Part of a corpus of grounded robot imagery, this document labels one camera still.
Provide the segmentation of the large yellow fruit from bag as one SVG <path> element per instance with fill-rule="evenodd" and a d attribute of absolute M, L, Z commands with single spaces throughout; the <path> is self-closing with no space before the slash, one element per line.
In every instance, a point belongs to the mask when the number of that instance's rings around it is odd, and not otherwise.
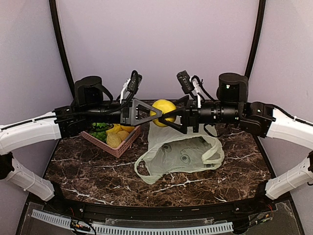
<path fill-rule="evenodd" d="M 165 99 L 159 99 L 152 104 L 152 107 L 157 108 L 162 111 L 162 114 L 169 113 L 171 111 L 176 110 L 176 106 L 173 102 Z M 156 113 L 154 111 L 150 111 L 150 116 L 155 116 Z M 176 117 L 168 117 L 165 119 L 168 122 L 174 123 L 176 121 Z M 166 124 L 161 123 L 158 119 L 154 119 L 152 121 L 158 127 L 167 127 Z"/>

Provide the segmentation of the light green plastic bag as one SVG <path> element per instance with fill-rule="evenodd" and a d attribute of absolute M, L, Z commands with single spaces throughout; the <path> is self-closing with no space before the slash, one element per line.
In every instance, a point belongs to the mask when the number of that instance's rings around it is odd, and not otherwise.
<path fill-rule="evenodd" d="M 218 138 L 209 136 L 199 126 L 183 134 L 171 127 L 158 127 L 150 123 L 148 150 L 134 164 L 136 174 L 147 184 L 156 183 L 164 175 L 185 172 L 193 173 L 215 170 L 224 161 L 222 143 Z"/>

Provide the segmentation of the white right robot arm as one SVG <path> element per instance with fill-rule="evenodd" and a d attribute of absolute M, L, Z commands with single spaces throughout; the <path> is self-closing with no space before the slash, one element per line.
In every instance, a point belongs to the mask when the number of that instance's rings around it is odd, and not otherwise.
<path fill-rule="evenodd" d="M 250 209 L 261 212 L 271 200 L 313 181 L 313 123 L 297 118 L 282 108 L 262 102 L 248 102 L 248 78 L 237 73 L 222 73 L 219 75 L 217 100 L 214 100 L 205 90 L 203 92 L 211 99 L 201 102 L 189 100 L 187 96 L 178 101 L 184 102 L 182 108 L 165 113 L 158 120 L 183 134 L 187 128 L 193 127 L 193 132 L 199 131 L 199 125 L 204 124 L 204 131 L 211 137 L 218 138 L 207 130 L 207 125 L 217 123 L 234 124 L 241 130 L 262 138 L 273 138 L 289 141 L 312 150 L 305 159 L 284 174 L 264 181 L 258 185 L 256 195 L 250 200 Z M 166 120 L 169 117 L 180 117 L 180 124 Z"/>

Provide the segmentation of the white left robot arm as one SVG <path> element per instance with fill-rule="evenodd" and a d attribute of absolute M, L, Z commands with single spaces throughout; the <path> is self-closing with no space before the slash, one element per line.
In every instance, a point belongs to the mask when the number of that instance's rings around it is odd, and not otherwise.
<path fill-rule="evenodd" d="M 133 71 L 123 85 L 126 99 L 114 100 L 99 76 L 87 76 L 74 84 L 74 100 L 42 116 L 0 127 L 0 178 L 14 183 L 41 200 L 50 201 L 58 213 L 66 213 L 69 203 L 56 183 L 45 180 L 24 167 L 12 151 L 42 141 L 74 137 L 92 128 L 93 123 L 138 126 L 162 116 L 162 111 L 136 99 L 142 77 Z"/>

